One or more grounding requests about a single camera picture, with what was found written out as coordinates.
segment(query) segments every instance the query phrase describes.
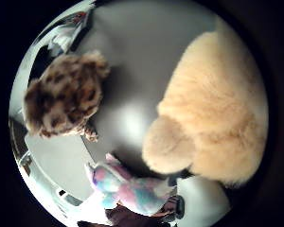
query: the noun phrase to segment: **brown fur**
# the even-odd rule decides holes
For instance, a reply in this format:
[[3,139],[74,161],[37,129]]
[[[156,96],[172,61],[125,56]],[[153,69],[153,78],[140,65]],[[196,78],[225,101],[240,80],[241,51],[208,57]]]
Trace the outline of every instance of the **brown fur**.
[[44,137],[85,134],[97,140],[86,122],[98,110],[101,82],[108,73],[108,63],[97,51],[59,56],[27,88],[23,109],[28,131]]
[[188,168],[237,185],[256,172],[267,134],[265,92],[252,56],[221,21],[188,46],[158,113],[143,146],[151,169]]

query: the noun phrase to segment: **plush ear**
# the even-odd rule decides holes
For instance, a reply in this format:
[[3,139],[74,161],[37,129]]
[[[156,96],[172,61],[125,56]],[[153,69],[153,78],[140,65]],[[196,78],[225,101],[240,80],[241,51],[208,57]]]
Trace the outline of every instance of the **plush ear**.
[[107,162],[109,163],[117,163],[117,164],[120,164],[120,162],[116,159],[116,157],[111,154],[111,153],[107,153],[105,154],[105,159]]
[[91,183],[91,185],[94,185],[93,178],[95,173],[95,167],[91,165],[90,163],[84,164],[85,173],[87,176],[88,181]]
[[150,169],[164,174],[180,171],[192,163],[194,143],[175,120],[160,116],[144,140],[142,157]]
[[80,62],[89,66],[92,70],[96,70],[101,79],[106,79],[110,73],[108,62],[98,50],[83,54]]

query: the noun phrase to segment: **pastel plush toy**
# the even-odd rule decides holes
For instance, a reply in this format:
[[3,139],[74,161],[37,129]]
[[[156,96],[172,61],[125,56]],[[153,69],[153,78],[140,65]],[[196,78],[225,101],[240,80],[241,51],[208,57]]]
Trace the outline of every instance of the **pastel plush toy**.
[[167,181],[136,178],[111,154],[106,155],[106,160],[95,166],[85,166],[105,209],[113,209],[121,203],[137,214],[151,216],[169,199],[173,188],[168,187]]
[[143,144],[152,170],[187,168],[234,186],[256,172],[267,136],[267,100],[250,52],[224,22],[188,46],[157,112]]

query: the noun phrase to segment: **spotted plush toy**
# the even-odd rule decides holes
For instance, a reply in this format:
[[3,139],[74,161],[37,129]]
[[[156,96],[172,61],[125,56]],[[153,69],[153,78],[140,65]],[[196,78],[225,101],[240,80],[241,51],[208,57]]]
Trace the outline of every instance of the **spotted plush toy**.
[[56,58],[39,79],[30,82],[25,93],[23,113],[30,134],[81,134],[97,141],[95,131],[86,123],[98,110],[101,82],[109,72],[98,51]]
[[105,209],[122,204],[137,214],[151,216],[164,206],[173,189],[167,181],[136,178],[111,154],[106,155],[106,162],[86,165],[86,172]]

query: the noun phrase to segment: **fluffy beige plush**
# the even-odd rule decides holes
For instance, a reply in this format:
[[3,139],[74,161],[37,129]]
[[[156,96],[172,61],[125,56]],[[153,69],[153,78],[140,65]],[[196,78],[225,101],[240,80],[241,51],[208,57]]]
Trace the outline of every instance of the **fluffy beige plush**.
[[179,61],[143,145],[154,171],[184,168],[240,185],[256,172],[268,108],[250,52],[224,22],[195,39]]

